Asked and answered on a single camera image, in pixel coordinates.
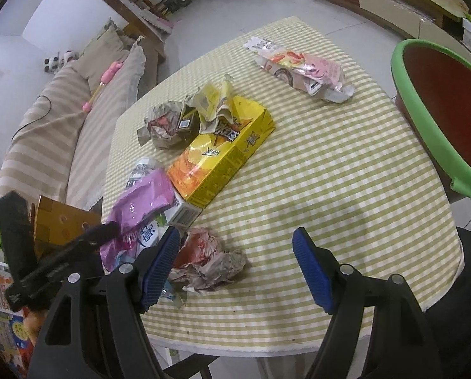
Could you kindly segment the pink toy wand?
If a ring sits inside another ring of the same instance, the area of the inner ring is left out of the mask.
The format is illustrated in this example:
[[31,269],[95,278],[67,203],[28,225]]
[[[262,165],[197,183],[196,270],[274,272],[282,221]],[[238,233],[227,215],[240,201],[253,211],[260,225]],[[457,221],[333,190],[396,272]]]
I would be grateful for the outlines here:
[[91,98],[85,102],[82,106],[82,111],[86,114],[91,112],[91,109],[93,108],[93,105],[95,101],[97,100],[97,97],[101,94],[102,90],[104,87],[106,87],[110,81],[113,80],[115,77],[116,73],[122,68],[124,64],[124,61],[116,61],[113,62],[108,69],[102,74],[100,78],[100,82],[95,90],[94,93],[92,93]]

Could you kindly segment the green checkered tablecloth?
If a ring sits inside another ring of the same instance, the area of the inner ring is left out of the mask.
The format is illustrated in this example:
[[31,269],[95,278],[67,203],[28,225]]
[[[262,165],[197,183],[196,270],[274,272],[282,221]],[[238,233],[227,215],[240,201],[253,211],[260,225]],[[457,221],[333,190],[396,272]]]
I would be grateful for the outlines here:
[[215,292],[191,293],[181,307],[163,299],[142,317],[154,344],[222,356],[316,350],[329,316],[312,299],[292,251],[305,228],[317,245],[364,275],[398,273],[423,308],[463,269],[463,250],[439,176],[384,90],[349,56],[296,17],[255,30],[294,51],[342,65],[356,87],[328,105],[261,70],[246,36],[219,46],[154,87],[117,120],[103,212],[120,197],[144,156],[171,164],[176,154],[141,146],[137,131],[153,105],[182,99],[225,75],[241,96],[264,105],[275,129],[196,220],[249,261],[243,277]]

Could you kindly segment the striped beige sofa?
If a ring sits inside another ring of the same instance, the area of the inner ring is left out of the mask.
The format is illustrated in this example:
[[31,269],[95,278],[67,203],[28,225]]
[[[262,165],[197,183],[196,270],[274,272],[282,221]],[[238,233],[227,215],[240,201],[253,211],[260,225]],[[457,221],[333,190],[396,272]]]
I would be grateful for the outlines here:
[[11,140],[0,170],[0,197],[15,191],[28,202],[45,196],[82,210],[91,210],[103,198],[115,123],[156,85],[158,65],[150,40],[127,37],[112,21],[96,39],[109,24],[129,50],[122,68],[88,114],[82,106],[92,93],[73,68],[76,61],[56,73]]

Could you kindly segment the panda plush toy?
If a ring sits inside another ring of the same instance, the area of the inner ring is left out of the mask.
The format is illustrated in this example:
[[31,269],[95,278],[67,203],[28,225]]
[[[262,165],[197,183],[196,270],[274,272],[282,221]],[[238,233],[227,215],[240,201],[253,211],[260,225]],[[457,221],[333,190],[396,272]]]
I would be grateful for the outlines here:
[[65,51],[63,54],[57,52],[56,55],[44,59],[44,72],[47,74],[56,74],[67,63],[76,61],[79,54],[76,51]]

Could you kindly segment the beige sofa cushion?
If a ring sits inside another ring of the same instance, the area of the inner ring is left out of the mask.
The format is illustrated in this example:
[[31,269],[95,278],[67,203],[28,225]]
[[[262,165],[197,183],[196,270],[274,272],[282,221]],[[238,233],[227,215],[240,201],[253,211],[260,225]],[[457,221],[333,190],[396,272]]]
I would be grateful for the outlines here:
[[121,41],[115,26],[109,24],[99,38],[92,40],[73,64],[75,71],[87,80],[90,92],[95,93],[102,75],[114,62],[124,61],[129,50]]

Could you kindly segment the red grey wrapper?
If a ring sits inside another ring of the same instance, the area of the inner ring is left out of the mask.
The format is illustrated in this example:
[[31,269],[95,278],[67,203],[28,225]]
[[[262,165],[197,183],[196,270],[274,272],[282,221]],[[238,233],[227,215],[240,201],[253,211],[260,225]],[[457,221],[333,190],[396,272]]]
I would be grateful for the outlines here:
[[190,228],[168,280],[186,292],[215,291],[238,281],[247,265],[244,252],[227,251],[210,229]]

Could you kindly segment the yellow wrapper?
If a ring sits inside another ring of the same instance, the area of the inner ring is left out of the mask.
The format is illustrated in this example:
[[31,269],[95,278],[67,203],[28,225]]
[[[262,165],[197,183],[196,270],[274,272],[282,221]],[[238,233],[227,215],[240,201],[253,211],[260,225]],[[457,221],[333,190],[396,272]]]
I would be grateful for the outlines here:
[[223,123],[226,125],[235,123],[233,82],[234,79],[225,74],[218,85],[206,82],[193,95],[191,106],[199,115],[200,134],[215,134]]

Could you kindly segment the purple snack bag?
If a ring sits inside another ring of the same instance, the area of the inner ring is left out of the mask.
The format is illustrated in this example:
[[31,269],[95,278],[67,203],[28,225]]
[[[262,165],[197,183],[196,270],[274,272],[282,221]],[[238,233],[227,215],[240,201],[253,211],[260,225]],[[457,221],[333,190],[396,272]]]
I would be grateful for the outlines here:
[[108,222],[115,222],[119,234],[99,252],[103,268],[113,271],[125,259],[137,257],[139,229],[151,216],[163,212],[174,202],[174,189],[163,169],[154,169],[128,187],[116,201]]

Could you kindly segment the green rimmed red basin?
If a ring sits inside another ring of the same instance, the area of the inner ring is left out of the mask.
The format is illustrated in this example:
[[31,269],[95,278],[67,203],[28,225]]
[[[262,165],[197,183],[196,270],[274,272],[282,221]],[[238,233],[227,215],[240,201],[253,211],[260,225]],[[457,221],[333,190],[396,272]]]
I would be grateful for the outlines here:
[[396,105],[425,148],[448,199],[471,199],[471,63],[424,39],[395,47]]

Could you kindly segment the orange cardboard box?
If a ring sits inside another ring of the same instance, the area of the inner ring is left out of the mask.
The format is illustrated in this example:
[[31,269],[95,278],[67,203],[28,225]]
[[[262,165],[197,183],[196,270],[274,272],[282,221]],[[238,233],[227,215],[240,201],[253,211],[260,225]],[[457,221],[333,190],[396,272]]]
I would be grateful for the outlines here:
[[89,228],[101,215],[40,196],[33,220],[34,251],[38,259],[59,250]]

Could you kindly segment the pink white snack wrapper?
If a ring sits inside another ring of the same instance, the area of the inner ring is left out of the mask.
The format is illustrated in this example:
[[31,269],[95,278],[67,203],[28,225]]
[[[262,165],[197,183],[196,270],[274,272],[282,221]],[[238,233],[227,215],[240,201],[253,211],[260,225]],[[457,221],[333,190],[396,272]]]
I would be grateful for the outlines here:
[[255,62],[265,72],[312,98],[340,105],[356,92],[339,63],[259,37],[251,37],[244,47],[255,55]]

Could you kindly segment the yellow snack box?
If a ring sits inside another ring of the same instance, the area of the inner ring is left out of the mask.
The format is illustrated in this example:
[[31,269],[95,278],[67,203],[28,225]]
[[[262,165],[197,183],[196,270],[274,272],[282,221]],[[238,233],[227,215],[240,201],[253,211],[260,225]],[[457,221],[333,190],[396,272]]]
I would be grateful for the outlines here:
[[233,122],[225,119],[212,134],[200,134],[167,170],[174,188],[204,209],[274,131],[270,112],[256,101],[234,98]]

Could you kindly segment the dark brown cigarette box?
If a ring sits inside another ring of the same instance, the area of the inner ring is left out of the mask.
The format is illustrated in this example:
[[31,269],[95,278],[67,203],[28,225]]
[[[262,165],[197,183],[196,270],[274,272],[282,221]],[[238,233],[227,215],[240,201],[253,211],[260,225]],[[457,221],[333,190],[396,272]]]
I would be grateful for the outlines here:
[[199,133],[199,114],[196,108],[189,105],[182,106],[176,133],[183,140],[191,140]]

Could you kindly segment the grey paper wrapper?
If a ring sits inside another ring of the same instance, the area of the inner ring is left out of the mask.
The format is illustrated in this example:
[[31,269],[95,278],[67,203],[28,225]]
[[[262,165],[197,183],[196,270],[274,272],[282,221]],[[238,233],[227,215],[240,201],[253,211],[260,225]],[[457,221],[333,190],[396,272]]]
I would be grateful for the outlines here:
[[194,138],[183,140],[176,133],[176,126],[183,105],[189,104],[169,100],[153,106],[145,117],[145,125],[137,130],[139,144],[144,146],[148,142],[152,142],[158,149],[177,149],[190,144]]

